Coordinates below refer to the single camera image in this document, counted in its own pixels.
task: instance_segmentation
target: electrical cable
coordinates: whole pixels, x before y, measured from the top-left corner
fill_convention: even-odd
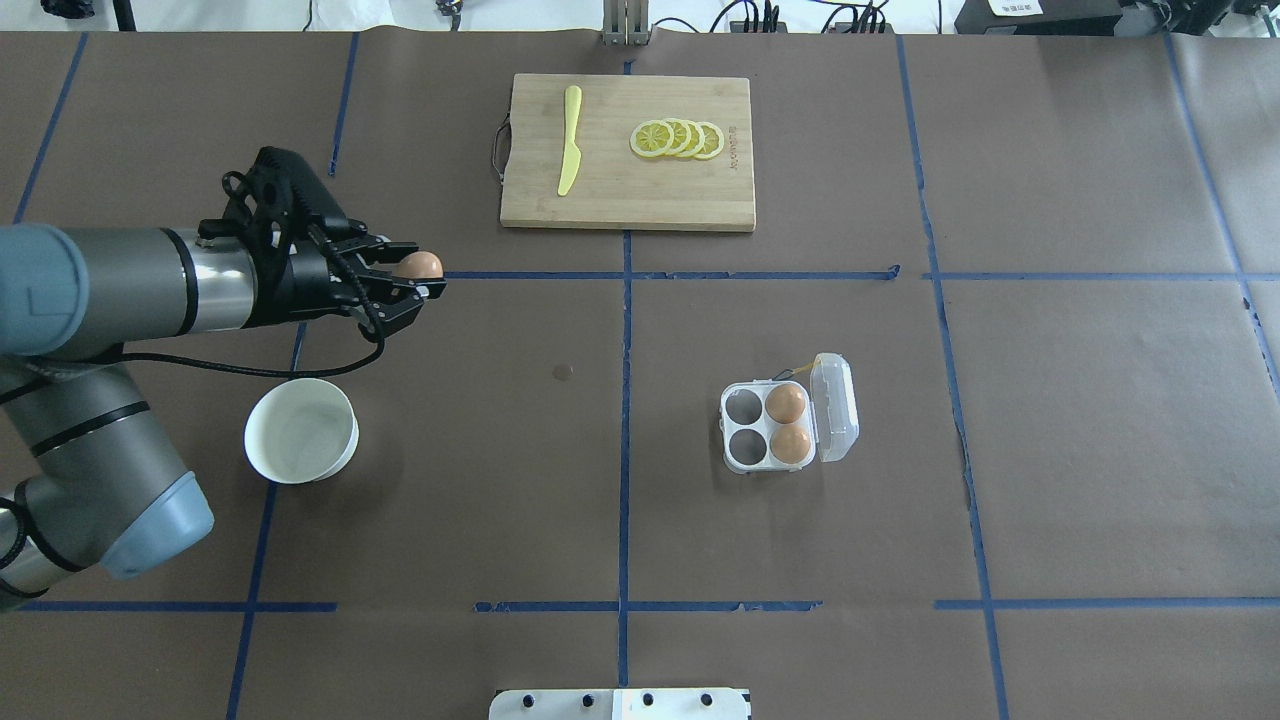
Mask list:
[[[863,17],[855,24],[845,29],[846,33],[863,35],[867,32],[868,23],[876,22],[876,8],[870,3],[867,4],[867,9],[863,10]]]
[[[814,368],[814,365],[817,365],[817,364],[818,364],[818,359],[817,359],[817,357],[814,357],[814,359],[813,359],[813,363],[809,363],[808,365],[801,365],[801,366],[799,366],[799,368],[796,368],[796,369],[791,369],[791,368],[787,368],[786,370],[782,370],[782,372],[781,372],[781,373],[778,373],[777,375],[773,375],[773,378],[772,378],[772,382],[778,382],[778,380],[790,380],[791,378],[794,378],[794,377],[799,375],[800,373],[808,373],[808,372],[809,372],[809,370],[812,370],[812,369]]]
[[[829,15],[827,15],[827,22],[822,23],[822,29],[818,31],[818,32],[819,33],[826,33],[828,29],[831,29],[831,22],[836,19],[836,15],[838,15],[841,10],[852,10],[854,12],[854,22],[852,22],[852,24],[856,27],[858,26],[858,18],[859,18],[858,10],[860,8],[861,8],[861,5],[852,5],[852,4],[849,4],[849,3],[842,3],[840,6],[837,6],[835,10],[832,10]]]
[[[744,29],[748,28],[751,24],[751,22],[753,22],[751,19],[753,18],[754,18],[754,22],[756,22],[756,23],[760,22],[760,6],[755,4],[755,0],[733,0],[728,5],[724,5],[724,8],[721,10],[721,13],[718,15],[716,15],[716,19],[712,20],[712,28],[708,29],[707,32],[716,32],[716,26],[718,26],[719,22],[722,19],[724,19],[724,15],[727,15],[728,12],[731,9],[733,9],[735,5],[746,5],[748,8],[750,8],[750,14],[746,15],[742,19],[742,28]]]
[[[246,368],[243,365],[228,365],[225,363],[214,363],[210,360],[197,360],[195,357],[182,357],[179,355],[166,355],[163,352],[119,352],[119,354],[106,354],[92,360],[87,360],[90,364],[95,365],[111,365],[115,363],[168,363],[170,365],[183,365],[187,368],[197,368],[201,370],[212,370],[215,373],[232,373],[237,375],[252,375],[259,378],[282,378],[282,379],[298,379],[298,378],[332,378],[334,375],[343,375],[351,373],[352,370],[358,370],[365,365],[381,357],[383,351],[387,350],[387,331],[383,327],[381,319],[378,316],[378,310],[374,307],[372,301],[369,300],[369,295],[365,292],[364,286],[360,284],[360,279],[356,278],[355,270],[347,264],[347,260],[337,254],[329,245],[321,245],[321,252],[325,258],[333,263],[334,269],[338,275],[351,283],[356,290],[356,297],[360,301],[360,307],[365,311],[370,324],[374,327],[374,342],[378,346],[372,352],[365,357],[356,360],[355,363],[348,363],[339,368],[328,368],[324,370],[273,370],[266,368]]]
[[[860,33],[881,33],[881,35],[883,35],[884,33],[884,27],[888,24],[888,20],[884,17],[884,5],[888,5],[888,0],[884,0],[879,5],[876,5],[874,3],[868,1],[867,3],[867,12],[863,13],[863,22],[859,24],[856,32],[860,32]],[[845,32],[854,32],[854,29],[849,28]]]
[[[660,20],[654,20],[654,22],[653,22],[653,27],[658,27],[658,26],[660,26],[662,23],[667,23],[667,22],[671,22],[671,23],[680,23],[680,24],[682,24],[682,26],[687,27],[689,29],[691,29],[691,31],[694,31],[694,32],[699,32],[699,31],[698,31],[698,28],[692,26],[692,23],[690,23],[690,22],[689,22],[689,20],[686,20],[686,19],[681,19],[681,18],[662,18]]]
[[[1160,22],[1160,29],[1167,31],[1174,22],[1174,9],[1167,0],[1152,0],[1151,6],[1164,10],[1165,19]]]
[[[493,165],[493,172],[498,174],[498,184],[502,184],[503,182],[507,181],[506,168],[499,168],[498,167],[498,150],[499,150],[498,143],[502,141],[502,132],[503,131],[507,131],[507,136],[508,136],[507,154],[511,155],[511,142],[509,142],[509,140],[511,140],[511,137],[509,137],[511,136],[511,113],[507,113],[507,117],[502,119],[502,124],[498,126],[498,132],[493,133],[493,151],[489,154],[489,164]]]

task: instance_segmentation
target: plastic egg holder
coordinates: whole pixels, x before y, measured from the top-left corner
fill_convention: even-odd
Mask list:
[[[804,413],[794,423],[780,423],[765,411],[769,393],[795,386],[804,393]],[[820,456],[835,462],[849,454],[858,439],[858,404],[849,363],[833,352],[822,352],[809,372],[809,388],[787,380],[733,383],[721,393],[721,433],[724,464],[737,474],[762,471],[794,473]],[[801,427],[810,438],[809,452],[799,462],[785,462],[773,454],[778,429]]]

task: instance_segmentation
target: plastic knife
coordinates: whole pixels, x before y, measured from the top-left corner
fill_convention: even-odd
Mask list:
[[[577,179],[582,151],[577,149],[577,115],[582,109],[582,88],[571,85],[564,88],[564,158],[561,160],[561,184],[557,195],[564,197]]]

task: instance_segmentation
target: black device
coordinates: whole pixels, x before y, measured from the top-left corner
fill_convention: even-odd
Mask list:
[[[997,0],[997,5],[1030,5],[1028,0]],[[956,15],[961,35],[1115,35],[1124,6],[1133,0],[1039,0],[1036,15],[997,15],[988,0],[965,0]]]

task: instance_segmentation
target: egg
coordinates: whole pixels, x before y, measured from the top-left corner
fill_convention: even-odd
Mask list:
[[[804,409],[809,404],[804,388],[795,383],[786,383],[773,388],[764,401],[764,409],[769,418],[778,423],[795,423],[804,415]]]
[[[809,430],[801,425],[782,425],[769,438],[769,450],[773,456],[787,465],[804,461],[812,447],[813,439],[809,437]]]
[[[420,250],[417,252],[411,252],[401,260],[392,274],[397,278],[408,278],[412,281],[426,281],[431,278],[444,277],[444,264],[435,252],[426,252]]]

